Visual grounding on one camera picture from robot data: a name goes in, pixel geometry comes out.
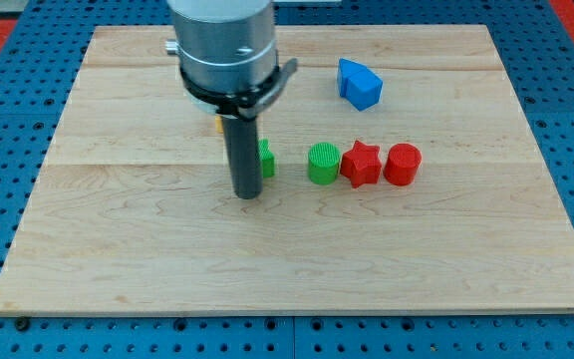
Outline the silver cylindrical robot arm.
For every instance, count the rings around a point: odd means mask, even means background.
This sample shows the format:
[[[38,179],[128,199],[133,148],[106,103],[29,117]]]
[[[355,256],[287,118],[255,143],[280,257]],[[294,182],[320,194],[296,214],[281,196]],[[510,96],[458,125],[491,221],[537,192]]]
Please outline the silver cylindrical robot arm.
[[[257,110],[278,74],[270,0],[169,0],[185,88],[222,118],[234,193],[262,192]]]

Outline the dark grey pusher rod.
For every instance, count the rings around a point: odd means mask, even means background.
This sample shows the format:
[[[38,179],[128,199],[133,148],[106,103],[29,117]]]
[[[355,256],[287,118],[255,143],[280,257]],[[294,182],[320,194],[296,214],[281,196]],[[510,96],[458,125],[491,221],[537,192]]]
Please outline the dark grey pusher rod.
[[[222,119],[223,136],[234,193],[257,198],[263,189],[256,119]]]

